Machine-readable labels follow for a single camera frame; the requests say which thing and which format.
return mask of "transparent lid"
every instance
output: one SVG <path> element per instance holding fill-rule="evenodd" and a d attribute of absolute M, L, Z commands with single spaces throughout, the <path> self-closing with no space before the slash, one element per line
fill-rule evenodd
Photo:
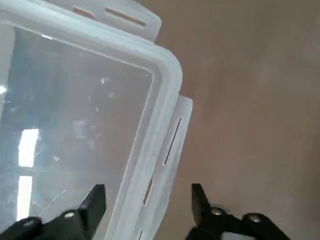
<path fill-rule="evenodd" d="M 0 33 L 0 231 L 77 208 L 95 184 L 108 223 L 152 74 L 8 23 Z"/>

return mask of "container lid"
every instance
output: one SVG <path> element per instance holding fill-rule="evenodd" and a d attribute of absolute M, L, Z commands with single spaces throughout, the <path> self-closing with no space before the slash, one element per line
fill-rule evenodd
<path fill-rule="evenodd" d="M 101 239 L 159 154 L 179 62 L 151 41 L 36 0 L 0 0 L 0 33 L 0 231 L 27 216 L 51 220 L 105 184 Z"/>

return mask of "clear plastic container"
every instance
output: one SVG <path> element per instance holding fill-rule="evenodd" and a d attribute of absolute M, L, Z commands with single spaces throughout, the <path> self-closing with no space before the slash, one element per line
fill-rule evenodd
<path fill-rule="evenodd" d="M 0 231 L 51 220 L 105 184 L 95 237 L 128 239 L 181 82 L 151 41 L 43 1 L 0 0 Z"/>
<path fill-rule="evenodd" d="M 193 108 L 179 96 L 131 240 L 152 240 L 165 216 Z"/>

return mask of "brown surface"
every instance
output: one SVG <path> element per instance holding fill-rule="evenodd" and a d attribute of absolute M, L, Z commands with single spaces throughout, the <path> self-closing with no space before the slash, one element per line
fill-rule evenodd
<path fill-rule="evenodd" d="M 193 225 L 191 183 L 234 214 L 260 211 L 293 240 L 320 236 L 320 2 L 140 0 L 194 101 L 156 240 Z"/>

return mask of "metal screw head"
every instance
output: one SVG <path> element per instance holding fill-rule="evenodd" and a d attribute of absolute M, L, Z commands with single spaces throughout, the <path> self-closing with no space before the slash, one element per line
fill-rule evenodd
<path fill-rule="evenodd" d="M 75 215 L 75 213 L 71 211 L 71 212 L 66 213 L 64 215 L 64 218 L 65 219 L 69 219 L 69 218 L 72 218 L 74 215 Z"/>
<path fill-rule="evenodd" d="M 222 215 L 222 212 L 221 212 L 221 210 L 220 210 L 219 208 L 212 208 L 212 209 L 211 209 L 211 213 L 212 213 L 213 215 L 216 215 L 216 216 Z"/>
<path fill-rule="evenodd" d="M 29 226 L 31 226 L 32 224 L 34 224 L 34 220 L 30 220 L 30 221 L 27 221 L 27 222 L 25 222 L 24 224 L 23 224 L 23 226 L 24 227 L 29 227 Z"/>
<path fill-rule="evenodd" d="M 261 219 L 257 215 L 250 215 L 249 219 L 255 223 L 260 223 Z"/>

